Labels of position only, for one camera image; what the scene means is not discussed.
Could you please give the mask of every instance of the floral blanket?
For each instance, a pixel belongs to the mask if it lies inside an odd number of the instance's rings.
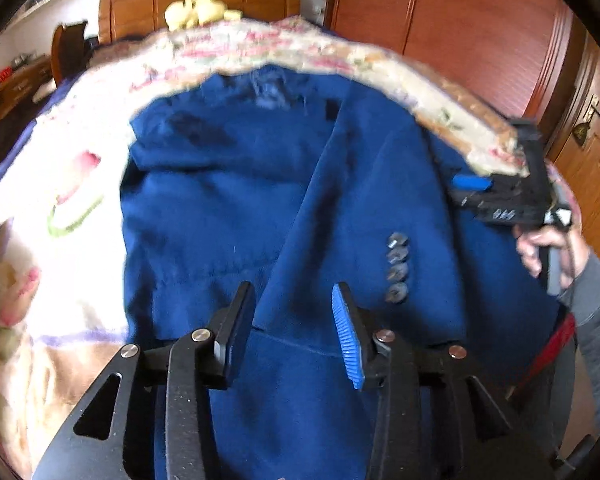
[[[525,171],[515,131],[463,88],[301,18],[221,22],[103,48],[0,182],[0,451],[28,479],[126,337],[120,179],[129,120],[213,73],[337,73],[408,108],[479,173]]]

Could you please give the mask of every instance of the human hand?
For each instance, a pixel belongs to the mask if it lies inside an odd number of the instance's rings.
[[[571,228],[568,234],[558,231],[555,227],[545,226],[538,231],[522,232],[519,226],[513,228],[513,235],[518,239],[516,249],[522,256],[522,264],[526,270],[537,278],[542,270],[538,247],[557,247],[560,250],[560,286],[568,288],[577,278],[589,261],[590,247],[578,229]],[[571,255],[567,236],[573,252],[573,269],[571,269]]]

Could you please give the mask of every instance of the wooden chair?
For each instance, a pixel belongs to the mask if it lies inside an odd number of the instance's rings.
[[[84,46],[84,29],[87,22],[66,25],[61,23],[51,42],[51,74],[56,85],[85,69],[87,56]]]

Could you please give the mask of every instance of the gray sweater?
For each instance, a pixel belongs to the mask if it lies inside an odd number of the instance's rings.
[[[600,428],[600,259],[592,252],[581,275],[560,298],[576,319],[578,345],[596,401],[596,422]]]

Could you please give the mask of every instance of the yellow plush toy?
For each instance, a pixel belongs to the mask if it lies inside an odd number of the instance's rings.
[[[173,2],[164,11],[164,19],[169,30],[191,28],[197,25],[217,22],[219,20],[240,20],[240,10],[227,10],[226,4],[220,0],[184,0]]]

